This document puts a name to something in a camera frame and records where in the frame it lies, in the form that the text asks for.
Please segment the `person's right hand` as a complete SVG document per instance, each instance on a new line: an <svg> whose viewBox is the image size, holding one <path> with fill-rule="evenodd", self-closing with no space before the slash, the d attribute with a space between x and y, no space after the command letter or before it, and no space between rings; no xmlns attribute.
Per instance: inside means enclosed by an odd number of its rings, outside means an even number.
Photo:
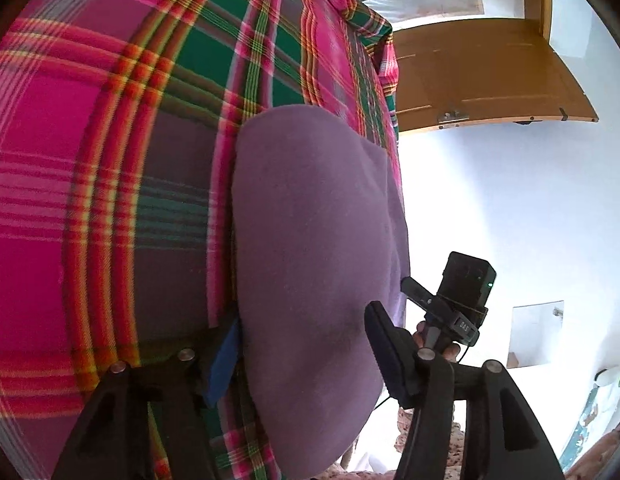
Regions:
<svg viewBox="0 0 620 480"><path fill-rule="evenodd" d="M418 349L430 348L440 353L449 362L456 362L461 353L461 346L449 338L441 335L438 327L421 321L413 333L413 339Z"/></svg>

